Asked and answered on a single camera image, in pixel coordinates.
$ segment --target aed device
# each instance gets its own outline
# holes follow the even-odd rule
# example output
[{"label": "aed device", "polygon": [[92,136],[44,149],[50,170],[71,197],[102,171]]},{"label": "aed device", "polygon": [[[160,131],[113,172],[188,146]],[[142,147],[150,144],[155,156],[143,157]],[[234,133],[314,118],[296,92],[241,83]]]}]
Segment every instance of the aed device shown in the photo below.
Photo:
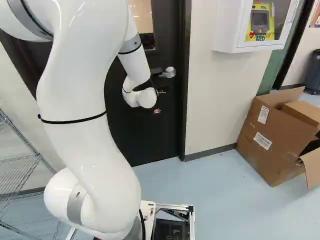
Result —
[{"label": "aed device", "polygon": [[275,5],[273,2],[252,4],[246,42],[275,40]]}]

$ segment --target box flap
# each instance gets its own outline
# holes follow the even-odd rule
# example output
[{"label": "box flap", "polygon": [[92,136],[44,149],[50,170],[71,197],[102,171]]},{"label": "box flap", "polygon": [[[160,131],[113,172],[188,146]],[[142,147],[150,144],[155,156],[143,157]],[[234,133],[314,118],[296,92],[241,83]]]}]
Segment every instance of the box flap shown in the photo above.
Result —
[{"label": "box flap", "polygon": [[289,102],[283,105],[282,111],[314,127],[320,125],[320,108],[305,101]]},{"label": "box flap", "polygon": [[320,184],[320,148],[300,157],[304,163],[308,189]]},{"label": "box flap", "polygon": [[305,87],[301,86],[297,88],[280,90],[272,92],[270,94],[256,96],[256,98],[263,101],[270,107],[278,108],[282,104],[298,101],[304,90]]}]

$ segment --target white label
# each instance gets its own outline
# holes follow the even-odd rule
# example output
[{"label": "white label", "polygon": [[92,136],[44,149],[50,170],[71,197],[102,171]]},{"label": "white label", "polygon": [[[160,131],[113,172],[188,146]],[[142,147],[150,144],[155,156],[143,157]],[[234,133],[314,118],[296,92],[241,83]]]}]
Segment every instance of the white label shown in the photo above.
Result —
[{"label": "white label", "polygon": [[258,122],[262,124],[266,124],[268,114],[269,114],[269,108],[267,108],[266,106],[262,106],[259,117],[258,117]]},{"label": "white label", "polygon": [[272,141],[270,141],[269,139],[262,136],[260,132],[256,133],[253,140],[255,140],[265,150],[269,150],[269,148],[271,147],[271,144],[272,144]]}]

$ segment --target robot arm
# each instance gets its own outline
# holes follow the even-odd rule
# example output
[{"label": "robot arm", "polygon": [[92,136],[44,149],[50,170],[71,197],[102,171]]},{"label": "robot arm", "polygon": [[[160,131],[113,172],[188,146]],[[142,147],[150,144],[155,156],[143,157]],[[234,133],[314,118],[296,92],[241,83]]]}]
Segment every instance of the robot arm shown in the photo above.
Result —
[{"label": "robot arm", "polygon": [[48,39],[27,31],[20,11],[53,35],[36,98],[66,168],[46,186],[45,204],[75,228],[101,240],[121,240],[138,215],[141,187],[108,127],[104,82],[116,55],[128,74],[122,89],[127,103],[150,108],[157,100],[153,88],[133,91],[150,78],[150,69],[127,2],[0,0],[0,28],[39,42]]}]

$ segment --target baseboard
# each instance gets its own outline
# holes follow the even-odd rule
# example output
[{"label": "baseboard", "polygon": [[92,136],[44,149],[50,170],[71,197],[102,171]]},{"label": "baseboard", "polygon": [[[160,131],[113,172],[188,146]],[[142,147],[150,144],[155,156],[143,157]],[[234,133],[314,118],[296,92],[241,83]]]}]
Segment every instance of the baseboard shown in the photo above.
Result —
[{"label": "baseboard", "polygon": [[219,153],[223,153],[232,149],[235,149],[237,146],[236,143],[232,143],[229,145],[225,145],[225,146],[221,146],[221,147],[217,147],[217,148],[213,148],[213,149],[209,149],[209,150],[205,150],[205,151],[200,151],[200,152],[196,152],[196,153],[192,153],[189,155],[185,155],[184,157],[184,162],[188,162],[188,161],[192,161],[192,160],[196,160],[196,159],[201,159],[207,156],[211,156],[214,154],[219,154]]},{"label": "baseboard", "polygon": [[21,195],[28,195],[28,194],[36,194],[36,193],[42,193],[45,191],[45,186],[43,187],[37,187],[37,188],[32,188],[32,189],[27,189],[27,190],[22,190],[18,193],[18,196]]},{"label": "baseboard", "polygon": [[286,89],[295,89],[299,87],[303,87],[304,84],[302,83],[297,83],[297,84],[292,84],[292,85],[287,85],[287,86],[281,86],[279,90],[286,90]]}]

